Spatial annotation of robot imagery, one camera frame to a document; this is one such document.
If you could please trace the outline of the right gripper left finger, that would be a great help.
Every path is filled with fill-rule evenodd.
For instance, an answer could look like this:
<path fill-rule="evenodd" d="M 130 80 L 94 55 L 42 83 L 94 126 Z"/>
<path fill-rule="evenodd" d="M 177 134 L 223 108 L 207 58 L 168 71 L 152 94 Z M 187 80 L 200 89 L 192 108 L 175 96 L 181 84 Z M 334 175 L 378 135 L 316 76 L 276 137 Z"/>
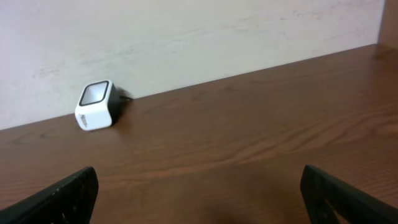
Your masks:
<path fill-rule="evenodd" d="M 1 210 L 1 223 L 89 223 L 99 183 L 86 167 Z"/>

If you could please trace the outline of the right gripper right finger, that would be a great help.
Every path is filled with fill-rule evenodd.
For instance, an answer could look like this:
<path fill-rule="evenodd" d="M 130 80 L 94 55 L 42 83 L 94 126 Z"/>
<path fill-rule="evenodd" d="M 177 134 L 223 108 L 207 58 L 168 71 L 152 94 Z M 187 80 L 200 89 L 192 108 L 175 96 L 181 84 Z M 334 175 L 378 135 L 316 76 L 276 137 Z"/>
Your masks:
<path fill-rule="evenodd" d="M 397 209 L 313 165 L 304 167 L 300 190 L 312 224 L 397 223 Z"/>

